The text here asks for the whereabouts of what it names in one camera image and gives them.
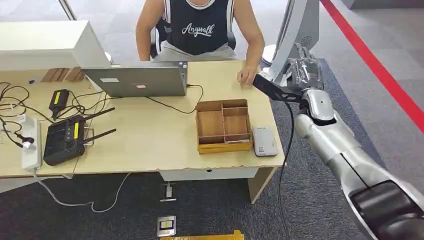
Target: office chair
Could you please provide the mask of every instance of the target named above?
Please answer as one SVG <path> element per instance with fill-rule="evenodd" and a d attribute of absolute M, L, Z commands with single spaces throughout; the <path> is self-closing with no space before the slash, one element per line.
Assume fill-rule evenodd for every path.
<path fill-rule="evenodd" d="M 171 32 L 171 26 L 163 18 L 157 22 L 156 27 L 150 32 L 150 56 L 154 59 L 161 52 L 161 43 L 168 37 Z M 236 48 L 236 37 L 233 32 L 227 32 L 228 46 L 231 49 Z"/>

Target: black router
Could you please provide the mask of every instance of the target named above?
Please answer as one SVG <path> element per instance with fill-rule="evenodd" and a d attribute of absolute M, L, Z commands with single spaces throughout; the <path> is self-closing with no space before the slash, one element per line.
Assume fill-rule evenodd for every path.
<path fill-rule="evenodd" d="M 84 144 L 115 132 L 116 128 L 84 139 L 84 126 L 87 120 L 113 110 L 115 110 L 114 107 L 88 117 L 76 115 L 50 125 L 47 130 L 47 140 L 44 148 L 43 159 L 45 163 L 55 166 L 82 156 L 86 151 Z"/>

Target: cardboard organizer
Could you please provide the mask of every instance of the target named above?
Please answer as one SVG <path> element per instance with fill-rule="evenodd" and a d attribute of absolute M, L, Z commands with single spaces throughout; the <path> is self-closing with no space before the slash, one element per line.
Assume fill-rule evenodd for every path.
<path fill-rule="evenodd" d="M 196 105 L 200 154 L 249 151 L 252 131 L 246 99 L 201 101 Z"/>

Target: yellow tape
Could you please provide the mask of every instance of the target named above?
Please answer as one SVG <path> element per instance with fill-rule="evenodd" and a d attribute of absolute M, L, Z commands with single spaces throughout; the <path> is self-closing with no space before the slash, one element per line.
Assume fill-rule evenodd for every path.
<path fill-rule="evenodd" d="M 76 122 L 75 123 L 75 129 L 73 130 L 73 138 L 74 139 L 77 139 L 78 138 L 78 126 L 79 126 L 79 123 Z"/>
<path fill-rule="evenodd" d="M 59 102 L 59 96 L 61 95 L 61 92 L 60 91 L 58 91 L 57 93 L 56 93 L 56 99 L 54 100 L 54 104 L 58 104 L 58 102 Z"/>
<path fill-rule="evenodd" d="M 160 240 L 244 240 L 245 236 L 239 231 L 234 230 L 233 235 L 209 235 L 209 236 L 167 236 Z"/>

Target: sticker on laptop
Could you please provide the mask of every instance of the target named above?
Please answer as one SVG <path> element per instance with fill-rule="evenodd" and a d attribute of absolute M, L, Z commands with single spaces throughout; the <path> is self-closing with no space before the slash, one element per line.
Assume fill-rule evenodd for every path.
<path fill-rule="evenodd" d="M 119 83 L 118 78 L 100 78 L 103 83 Z"/>

